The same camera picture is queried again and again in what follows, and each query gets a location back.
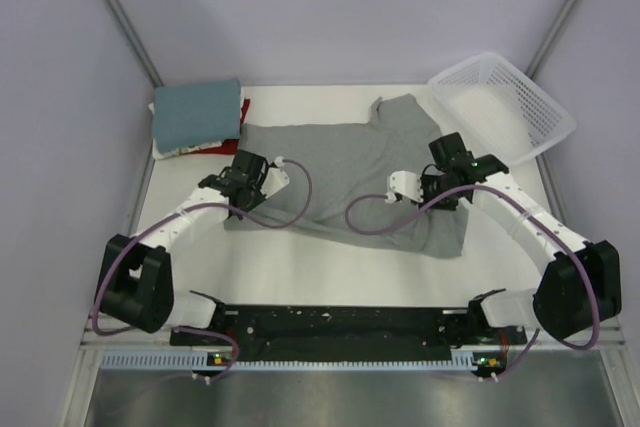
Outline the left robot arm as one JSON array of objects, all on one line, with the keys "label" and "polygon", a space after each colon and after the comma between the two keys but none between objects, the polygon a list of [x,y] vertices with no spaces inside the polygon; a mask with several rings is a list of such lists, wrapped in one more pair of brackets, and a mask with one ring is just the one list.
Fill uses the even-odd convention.
[{"label": "left robot arm", "polygon": [[281,159],[270,162],[240,150],[229,166],[200,180],[160,221],[133,236],[112,237],[91,309],[93,331],[110,336],[191,327],[205,343],[220,341],[225,317],[215,312],[215,300],[178,285],[177,258],[214,226],[232,215],[247,217],[286,187],[289,177],[282,166]]}]

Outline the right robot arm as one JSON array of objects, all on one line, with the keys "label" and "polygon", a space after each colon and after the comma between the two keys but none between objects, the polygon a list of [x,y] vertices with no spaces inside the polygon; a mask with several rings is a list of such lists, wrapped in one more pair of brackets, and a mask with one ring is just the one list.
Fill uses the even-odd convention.
[{"label": "right robot arm", "polygon": [[437,174],[420,177],[422,207],[454,210],[462,200],[484,212],[528,255],[538,269],[535,288],[497,289],[475,298],[467,317],[469,335],[487,343],[503,327],[546,331],[563,345],[585,330],[599,339],[601,323],[622,307],[620,257],[608,241],[591,242],[547,212],[496,156],[474,157],[457,134],[430,143]]}]

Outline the grey t-shirt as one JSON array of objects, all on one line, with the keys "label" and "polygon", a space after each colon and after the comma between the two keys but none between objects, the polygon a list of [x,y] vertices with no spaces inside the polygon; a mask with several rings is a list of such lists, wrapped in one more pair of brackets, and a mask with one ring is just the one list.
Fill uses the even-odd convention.
[{"label": "grey t-shirt", "polygon": [[[377,249],[413,252],[440,259],[461,255],[468,213],[429,210],[395,232],[372,235],[415,212],[403,201],[380,199],[395,171],[419,173],[430,164],[429,143],[441,136],[437,123],[406,94],[379,98],[365,124],[306,124],[242,129],[240,148],[269,160],[293,159],[305,172],[289,166],[289,185],[253,210],[266,223],[304,216],[295,229],[307,235]],[[360,235],[358,229],[366,230]]]}]

